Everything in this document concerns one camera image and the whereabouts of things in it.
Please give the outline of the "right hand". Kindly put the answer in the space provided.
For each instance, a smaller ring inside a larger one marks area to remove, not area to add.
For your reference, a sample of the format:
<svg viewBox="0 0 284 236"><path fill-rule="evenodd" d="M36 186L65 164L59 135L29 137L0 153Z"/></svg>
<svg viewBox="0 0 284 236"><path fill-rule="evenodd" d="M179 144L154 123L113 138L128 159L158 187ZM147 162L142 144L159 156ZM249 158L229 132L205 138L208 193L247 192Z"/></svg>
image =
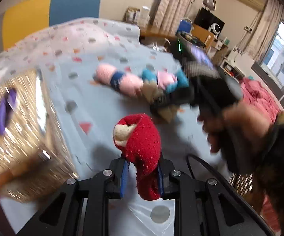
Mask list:
<svg viewBox="0 0 284 236"><path fill-rule="evenodd" d="M262 148L265 136L271 127L267 117L254 106L244 102L224 109L217 117L213 117L207 111L201 111L197 121L203 124L203 131L208 134L211 153L217 153L220 150L217 132L224 128L237 129L241 132L251 152L255 153Z"/></svg>

